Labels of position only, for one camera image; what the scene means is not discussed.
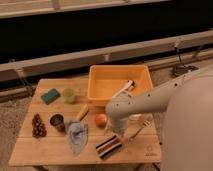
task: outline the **green sponge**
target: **green sponge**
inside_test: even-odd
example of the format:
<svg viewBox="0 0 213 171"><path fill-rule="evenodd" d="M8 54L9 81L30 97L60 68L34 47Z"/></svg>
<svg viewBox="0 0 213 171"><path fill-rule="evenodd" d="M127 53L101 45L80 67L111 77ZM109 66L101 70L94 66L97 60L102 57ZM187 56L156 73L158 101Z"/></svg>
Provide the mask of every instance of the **green sponge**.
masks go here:
<svg viewBox="0 0 213 171"><path fill-rule="evenodd" d="M51 89L47 93L43 94L41 96L41 99L46 103L47 105L56 100L58 97L60 97L60 93L55 89Z"/></svg>

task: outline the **metal fork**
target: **metal fork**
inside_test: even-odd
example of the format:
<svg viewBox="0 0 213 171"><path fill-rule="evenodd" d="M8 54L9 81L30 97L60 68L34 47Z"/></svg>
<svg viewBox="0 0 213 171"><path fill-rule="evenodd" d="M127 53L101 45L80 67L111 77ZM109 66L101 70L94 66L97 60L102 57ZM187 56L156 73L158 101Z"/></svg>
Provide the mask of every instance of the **metal fork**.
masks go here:
<svg viewBox="0 0 213 171"><path fill-rule="evenodd" d="M141 125L141 127L133 134L129 137L129 141L133 141L135 139L135 137L141 132L141 130L147 126L149 126L153 121L152 117L147 118L147 120L145 120L143 122L143 124Z"/></svg>

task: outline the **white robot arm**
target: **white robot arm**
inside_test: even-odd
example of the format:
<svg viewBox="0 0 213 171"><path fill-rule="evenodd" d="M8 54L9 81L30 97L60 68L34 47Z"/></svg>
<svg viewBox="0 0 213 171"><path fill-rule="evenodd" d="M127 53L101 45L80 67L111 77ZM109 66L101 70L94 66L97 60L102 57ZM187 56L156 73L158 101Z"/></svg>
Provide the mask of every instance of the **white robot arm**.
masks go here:
<svg viewBox="0 0 213 171"><path fill-rule="evenodd" d="M135 97L124 91L106 106L111 130L117 133L125 131L119 126L128 116L161 111L166 111L162 170L212 170L213 65Z"/></svg>

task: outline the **towel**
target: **towel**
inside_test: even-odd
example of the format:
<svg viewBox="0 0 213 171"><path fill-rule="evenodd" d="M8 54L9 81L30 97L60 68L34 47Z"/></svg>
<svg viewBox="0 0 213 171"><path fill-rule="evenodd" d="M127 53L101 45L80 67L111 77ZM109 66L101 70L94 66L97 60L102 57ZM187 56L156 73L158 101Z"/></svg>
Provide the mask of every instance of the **towel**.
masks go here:
<svg viewBox="0 0 213 171"><path fill-rule="evenodd" d="M69 121L66 123L66 132L73 155L77 156L87 144L88 125L80 121Z"/></svg>

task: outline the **yellow plastic bin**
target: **yellow plastic bin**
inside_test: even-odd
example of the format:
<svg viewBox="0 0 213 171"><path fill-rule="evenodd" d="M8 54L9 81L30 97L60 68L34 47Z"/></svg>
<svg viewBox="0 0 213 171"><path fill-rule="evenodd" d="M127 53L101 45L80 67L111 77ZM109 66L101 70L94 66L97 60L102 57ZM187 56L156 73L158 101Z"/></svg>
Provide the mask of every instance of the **yellow plastic bin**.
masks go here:
<svg viewBox="0 0 213 171"><path fill-rule="evenodd" d="M133 96L153 88L145 65L93 65L89 72L88 100L94 106L105 106L128 80L135 82Z"/></svg>

